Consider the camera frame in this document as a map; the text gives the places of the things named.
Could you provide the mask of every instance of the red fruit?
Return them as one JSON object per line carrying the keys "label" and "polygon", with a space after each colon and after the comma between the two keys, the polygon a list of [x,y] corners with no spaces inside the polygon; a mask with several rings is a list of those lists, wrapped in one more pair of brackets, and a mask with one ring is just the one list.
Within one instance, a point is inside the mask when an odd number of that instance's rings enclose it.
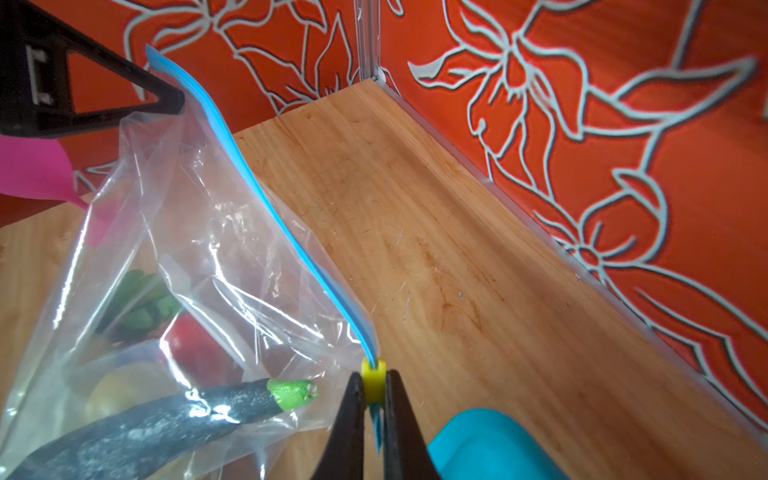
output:
{"label": "red fruit", "polygon": [[189,312],[182,313],[173,322],[165,341],[176,364],[194,378],[197,386],[228,385],[236,381],[237,365]]}

